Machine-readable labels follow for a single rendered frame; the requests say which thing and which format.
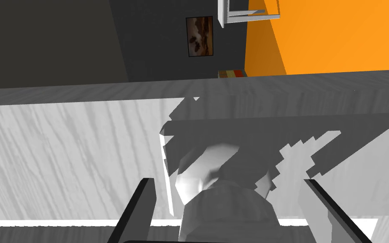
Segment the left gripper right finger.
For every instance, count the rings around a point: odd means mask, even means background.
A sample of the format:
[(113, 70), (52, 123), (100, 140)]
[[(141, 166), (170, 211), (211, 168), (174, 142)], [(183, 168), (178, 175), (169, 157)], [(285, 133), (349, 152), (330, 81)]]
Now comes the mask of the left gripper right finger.
[(372, 243), (315, 179), (301, 183), (298, 203), (316, 243)]

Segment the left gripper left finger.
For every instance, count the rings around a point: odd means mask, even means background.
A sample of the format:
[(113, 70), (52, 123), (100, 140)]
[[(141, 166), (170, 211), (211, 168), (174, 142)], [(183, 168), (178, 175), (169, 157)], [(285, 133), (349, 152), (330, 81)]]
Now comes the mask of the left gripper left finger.
[(107, 243), (146, 243), (156, 200), (154, 179), (143, 178)]

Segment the grey round knob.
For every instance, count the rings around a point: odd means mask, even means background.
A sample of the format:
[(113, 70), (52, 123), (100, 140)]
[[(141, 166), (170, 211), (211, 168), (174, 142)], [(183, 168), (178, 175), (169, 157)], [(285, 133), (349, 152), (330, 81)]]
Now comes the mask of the grey round knob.
[(278, 243), (271, 187), (267, 159), (248, 147), (221, 143), (191, 151), (176, 179), (184, 204), (179, 241)]

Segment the white wooden cupboard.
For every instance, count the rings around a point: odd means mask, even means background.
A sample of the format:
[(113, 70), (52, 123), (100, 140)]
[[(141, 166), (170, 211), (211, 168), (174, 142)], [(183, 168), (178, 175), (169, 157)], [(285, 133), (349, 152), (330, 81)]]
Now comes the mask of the white wooden cupboard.
[[(277, 166), (255, 135), (219, 132), (185, 146), (160, 131), (167, 121), (376, 113), (389, 113), (389, 70), (0, 89), (0, 221), (119, 221), (140, 181), (153, 178), (151, 223), (181, 226), (182, 158), (226, 143), (267, 159), (278, 243), (316, 243), (298, 197), (305, 179), (326, 191), (306, 170), (338, 131), (283, 147)], [(377, 219), (374, 240), (389, 243), (389, 216), (339, 206)]]

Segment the multicoloured striped block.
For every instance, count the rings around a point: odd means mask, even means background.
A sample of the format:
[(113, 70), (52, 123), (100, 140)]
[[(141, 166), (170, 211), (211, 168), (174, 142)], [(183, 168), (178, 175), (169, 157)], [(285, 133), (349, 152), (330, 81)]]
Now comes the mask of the multicoloured striped block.
[(244, 70), (219, 70), (218, 78), (239, 78), (247, 77), (247, 74)]

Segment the white framed window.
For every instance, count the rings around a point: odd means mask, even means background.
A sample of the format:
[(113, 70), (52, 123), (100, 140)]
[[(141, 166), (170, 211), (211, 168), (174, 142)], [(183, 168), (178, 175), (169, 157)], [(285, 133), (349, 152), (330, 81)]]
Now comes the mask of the white framed window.
[(225, 24), (279, 19), (280, 14), (265, 14), (264, 9), (231, 11), (230, 0), (217, 0), (217, 18), (222, 28)]

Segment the brown framed wall picture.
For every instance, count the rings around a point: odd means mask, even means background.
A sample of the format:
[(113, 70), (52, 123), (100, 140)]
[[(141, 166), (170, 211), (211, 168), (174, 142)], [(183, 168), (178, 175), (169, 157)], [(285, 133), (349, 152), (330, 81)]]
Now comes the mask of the brown framed wall picture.
[(213, 17), (187, 17), (185, 23), (188, 56), (213, 56)]

